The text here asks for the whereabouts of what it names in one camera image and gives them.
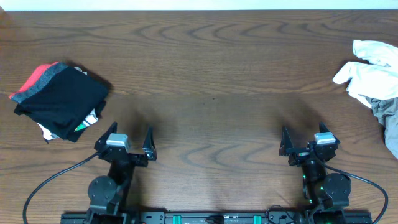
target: fabric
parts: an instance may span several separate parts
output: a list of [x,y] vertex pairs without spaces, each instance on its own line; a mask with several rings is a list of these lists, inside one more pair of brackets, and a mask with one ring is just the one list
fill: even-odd
[[[37,82],[37,80],[42,76],[44,71],[46,71],[49,67],[57,64],[58,62],[54,62],[53,64],[44,64],[38,66],[32,73],[32,75],[27,79],[25,84],[22,85],[22,87],[16,92],[16,93],[22,93],[23,91],[26,91],[29,89],[33,84]],[[9,98],[11,99],[16,93],[13,93],[9,95]]]
[[367,98],[372,106],[372,112],[386,130],[384,139],[387,148],[398,159],[398,98],[378,100]]
[[378,41],[354,40],[353,52],[370,64],[348,62],[335,75],[337,84],[350,81],[350,96],[371,108],[366,97],[388,100],[398,97],[398,48]]
[[11,99],[17,103],[22,103],[24,100],[38,93],[43,87],[45,87],[49,81],[62,70],[66,69],[68,65],[64,63],[57,63],[51,67],[49,67],[44,73],[40,76],[40,78],[28,89],[23,92],[18,92],[12,95]]
[[93,109],[95,114],[101,112],[107,94],[102,84],[74,68],[56,63],[30,88],[11,98],[18,102],[16,114],[29,116],[53,136],[75,142],[84,131],[77,127]]
[[[83,72],[81,70],[81,68],[79,67],[75,67],[76,70],[78,70],[79,72]],[[94,124],[98,121],[98,118],[96,117],[95,114],[95,109],[93,109],[89,115],[86,116],[85,120],[79,124],[79,126],[77,126],[77,128],[75,129],[75,131],[79,131],[83,128],[87,128],[88,126],[90,126],[91,124]],[[57,139],[59,138],[56,134],[51,133],[50,130],[48,130],[47,128],[45,128],[44,126],[42,126],[41,124],[37,123],[39,125],[39,127],[42,129],[43,131],[43,138],[46,141],[51,141],[53,139]]]

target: wood grain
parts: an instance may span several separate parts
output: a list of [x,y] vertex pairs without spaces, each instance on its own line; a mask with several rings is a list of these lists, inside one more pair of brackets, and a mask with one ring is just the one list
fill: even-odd
[[[367,108],[331,79],[352,41],[398,45],[397,11],[10,12],[0,23],[0,223],[22,223],[27,196],[93,153],[113,121],[139,151],[155,128],[158,161],[136,169],[129,202],[168,210],[265,210],[306,203],[301,170],[279,157],[280,128],[305,144],[324,121],[341,140],[331,166],[383,186],[381,223],[397,223],[398,163]],[[46,144],[7,95],[42,63],[83,65],[112,85],[103,119],[77,143]],[[94,159],[33,198],[31,223],[84,211],[88,184],[109,165]],[[349,208],[382,207],[354,180]]]

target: black cable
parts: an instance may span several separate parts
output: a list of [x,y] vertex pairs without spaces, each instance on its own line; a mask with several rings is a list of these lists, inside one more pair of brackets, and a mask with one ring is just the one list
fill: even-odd
[[79,162],[78,164],[75,164],[69,168],[64,169],[61,172],[58,172],[56,174],[54,174],[53,176],[51,176],[50,178],[48,178],[47,180],[43,181],[39,186],[36,187],[36,189],[29,195],[29,197],[27,198],[25,205],[24,205],[24,210],[22,212],[22,218],[24,219],[24,224],[28,224],[27,222],[27,218],[26,218],[26,211],[27,211],[27,206],[29,205],[30,200],[32,200],[32,197],[37,193],[37,191],[39,191],[45,184],[47,184],[48,182],[50,182],[51,180],[53,180],[54,178],[73,170],[76,167],[79,167],[83,164],[85,164],[86,162],[88,162],[90,159],[96,157],[98,155],[98,152],[94,153],[93,155],[91,155],[90,157],[88,157],[87,159]]
[[292,222],[286,223],[286,224],[293,224],[293,223],[294,223],[294,218],[293,218],[292,216],[290,216],[290,215],[287,213],[287,211],[286,211],[286,209],[285,209],[284,207],[282,207],[282,206],[280,206],[280,205],[271,205],[271,207],[269,207],[269,208],[267,209],[267,211],[266,211],[266,218],[268,219],[268,221],[269,221],[271,224],[275,224],[275,223],[274,223],[273,221],[271,221],[271,220],[269,219],[269,217],[268,217],[268,211],[269,211],[272,207],[279,207],[279,208],[283,209],[283,211],[286,213],[286,215],[287,215],[291,220],[293,220]]
[[370,181],[370,180],[367,180],[367,179],[365,179],[365,178],[363,178],[363,177],[360,177],[360,176],[357,176],[357,175],[354,175],[354,174],[350,174],[350,173],[348,173],[348,172],[345,172],[345,171],[342,171],[342,170],[339,170],[339,169],[336,169],[336,168],[333,168],[333,167],[331,167],[331,166],[326,165],[324,162],[322,162],[322,161],[318,158],[318,156],[317,156],[317,154],[314,152],[314,150],[311,151],[311,154],[312,154],[313,157],[317,160],[317,162],[319,162],[324,168],[330,169],[330,170],[332,170],[332,171],[335,171],[335,172],[340,173],[340,174],[343,174],[343,175],[347,175],[348,177],[352,177],[352,178],[355,178],[355,179],[358,179],[358,180],[362,180],[363,182],[365,182],[365,183],[367,183],[367,184],[370,184],[370,185],[372,185],[373,187],[379,189],[379,190],[383,193],[383,195],[384,195],[384,206],[383,206],[383,209],[381,210],[380,214],[379,214],[379,215],[377,216],[377,218],[373,221],[373,224],[376,224],[378,221],[380,221],[381,217],[384,215],[384,212],[386,212],[387,206],[388,206],[388,194],[387,194],[387,192],[386,192],[382,187],[380,187],[378,184],[376,184],[376,183],[374,183],[374,182],[372,182],[372,181]]

